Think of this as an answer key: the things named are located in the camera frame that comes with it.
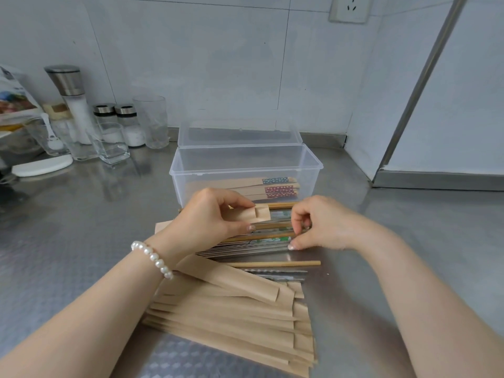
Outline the glass jar with white spoon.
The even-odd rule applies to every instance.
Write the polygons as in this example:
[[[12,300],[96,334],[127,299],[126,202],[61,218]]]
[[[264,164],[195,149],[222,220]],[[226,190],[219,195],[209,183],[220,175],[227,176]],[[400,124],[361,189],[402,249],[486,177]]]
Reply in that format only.
[[[41,148],[51,157],[69,155],[69,149],[55,135],[47,113],[41,113],[23,123],[28,133],[35,139]]]

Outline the pile of brown paper sleeves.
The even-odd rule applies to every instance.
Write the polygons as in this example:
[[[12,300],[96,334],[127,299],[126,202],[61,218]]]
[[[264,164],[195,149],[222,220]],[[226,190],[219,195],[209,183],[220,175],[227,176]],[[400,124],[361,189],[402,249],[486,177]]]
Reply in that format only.
[[[305,271],[236,268],[191,255],[163,282],[143,324],[309,378],[317,363]]]

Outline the glass jar with cork lid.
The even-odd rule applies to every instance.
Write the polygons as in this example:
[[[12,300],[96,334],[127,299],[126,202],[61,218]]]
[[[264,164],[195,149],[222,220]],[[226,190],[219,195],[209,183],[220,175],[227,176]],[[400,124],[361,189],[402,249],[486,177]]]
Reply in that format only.
[[[55,135],[68,148],[74,160],[87,161],[98,158],[98,154],[86,133],[81,139],[80,130],[70,109],[64,102],[44,103],[42,108],[48,114]]]

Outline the brown paper chopstick sleeve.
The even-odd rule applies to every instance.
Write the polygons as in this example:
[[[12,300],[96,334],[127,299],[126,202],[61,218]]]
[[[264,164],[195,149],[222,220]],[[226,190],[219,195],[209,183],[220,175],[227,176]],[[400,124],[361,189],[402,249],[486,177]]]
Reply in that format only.
[[[270,209],[267,204],[256,204],[251,208],[233,208],[222,214],[228,222],[246,222],[255,224],[271,220]]]

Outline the glass salt shaker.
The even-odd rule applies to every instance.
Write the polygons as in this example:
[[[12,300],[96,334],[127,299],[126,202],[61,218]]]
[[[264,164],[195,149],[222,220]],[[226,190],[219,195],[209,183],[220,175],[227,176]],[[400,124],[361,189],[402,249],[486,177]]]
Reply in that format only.
[[[140,147],[146,144],[145,134],[138,121],[136,109],[133,105],[114,106],[117,122],[122,126],[125,143],[130,148]]]
[[[121,140],[120,127],[113,104],[97,104],[92,107],[99,137],[106,143],[117,143]]]

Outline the white round lid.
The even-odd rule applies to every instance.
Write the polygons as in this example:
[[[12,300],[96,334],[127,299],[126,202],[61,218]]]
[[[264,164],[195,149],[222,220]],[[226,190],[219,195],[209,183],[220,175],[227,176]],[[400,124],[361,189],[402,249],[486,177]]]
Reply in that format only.
[[[50,157],[30,163],[15,165],[11,168],[11,173],[19,178],[41,176],[63,170],[72,165],[73,162],[73,157],[71,155]]]

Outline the person's left hand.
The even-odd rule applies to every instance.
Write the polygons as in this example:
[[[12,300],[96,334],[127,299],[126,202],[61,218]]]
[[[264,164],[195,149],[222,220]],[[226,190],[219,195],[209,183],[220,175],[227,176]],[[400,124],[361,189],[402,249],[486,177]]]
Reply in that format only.
[[[146,240],[169,268],[191,254],[205,251],[230,237],[223,237],[222,212],[251,208],[255,204],[232,190],[205,188],[195,193],[182,212],[163,230]]]

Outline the person's right hand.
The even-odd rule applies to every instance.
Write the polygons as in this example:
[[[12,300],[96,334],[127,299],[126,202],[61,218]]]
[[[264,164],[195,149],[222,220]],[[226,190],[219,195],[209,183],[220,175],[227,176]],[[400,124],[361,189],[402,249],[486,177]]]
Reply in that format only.
[[[308,197],[291,211],[291,224],[296,236],[313,236],[315,247],[362,251],[383,228],[381,225],[348,209],[336,200]]]

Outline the clear plastic lidded box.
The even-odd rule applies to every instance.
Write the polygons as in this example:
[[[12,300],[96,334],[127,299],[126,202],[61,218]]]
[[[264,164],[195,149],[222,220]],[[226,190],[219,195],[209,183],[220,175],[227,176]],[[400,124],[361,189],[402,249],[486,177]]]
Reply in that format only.
[[[295,178],[298,198],[281,201],[299,201],[312,195],[324,168],[289,119],[189,120],[177,146],[169,174],[181,207],[196,191],[216,188],[215,181],[252,177]]]

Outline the printed food package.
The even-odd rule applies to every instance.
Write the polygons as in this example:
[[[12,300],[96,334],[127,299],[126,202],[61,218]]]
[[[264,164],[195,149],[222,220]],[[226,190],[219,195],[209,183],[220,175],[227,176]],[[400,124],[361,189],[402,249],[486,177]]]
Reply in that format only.
[[[21,70],[0,64],[0,127],[23,124],[43,112],[22,85],[24,76]]]

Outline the pile of metal chopsticks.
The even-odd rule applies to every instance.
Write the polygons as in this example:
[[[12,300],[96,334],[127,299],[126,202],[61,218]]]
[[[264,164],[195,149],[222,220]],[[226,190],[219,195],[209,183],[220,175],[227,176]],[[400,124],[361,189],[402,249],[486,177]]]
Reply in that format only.
[[[270,210],[270,214],[271,220],[255,223],[256,229],[251,234],[293,231],[291,225],[291,209]],[[265,239],[241,243],[219,243],[208,250],[198,253],[198,255],[209,260],[220,262],[233,262],[234,259],[236,259],[237,262],[248,262],[250,258],[255,256],[287,254],[288,244],[292,239],[293,237],[287,237],[283,239]],[[285,283],[304,282],[307,275],[307,271],[297,270],[295,267],[240,269],[260,277],[265,277],[269,280]]]

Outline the white wall socket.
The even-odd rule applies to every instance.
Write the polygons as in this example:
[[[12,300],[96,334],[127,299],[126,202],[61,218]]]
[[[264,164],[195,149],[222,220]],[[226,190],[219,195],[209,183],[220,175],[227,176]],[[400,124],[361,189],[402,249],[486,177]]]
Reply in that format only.
[[[365,24],[373,0],[332,0],[329,22]]]

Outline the person's left forearm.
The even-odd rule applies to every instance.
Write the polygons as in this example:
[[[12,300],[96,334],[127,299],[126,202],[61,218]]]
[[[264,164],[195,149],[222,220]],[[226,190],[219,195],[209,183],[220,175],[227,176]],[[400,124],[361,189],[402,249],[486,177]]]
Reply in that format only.
[[[0,378],[110,378],[165,273],[186,256],[174,237],[145,241],[0,359]]]

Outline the person's right forearm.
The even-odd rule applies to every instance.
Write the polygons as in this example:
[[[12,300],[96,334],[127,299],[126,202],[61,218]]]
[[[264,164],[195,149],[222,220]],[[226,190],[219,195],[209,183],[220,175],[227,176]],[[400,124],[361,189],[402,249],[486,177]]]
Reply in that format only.
[[[349,246],[375,272],[417,378],[504,378],[504,339],[404,240],[359,217]]]

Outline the steel topped salt grinder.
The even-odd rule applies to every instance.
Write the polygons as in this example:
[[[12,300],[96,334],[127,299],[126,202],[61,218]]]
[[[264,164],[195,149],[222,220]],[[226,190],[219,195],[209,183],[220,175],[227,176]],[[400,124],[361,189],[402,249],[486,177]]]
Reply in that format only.
[[[69,108],[75,122],[79,143],[91,145],[89,134],[94,133],[94,118],[89,108],[79,67],[68,64],[44,67]]]

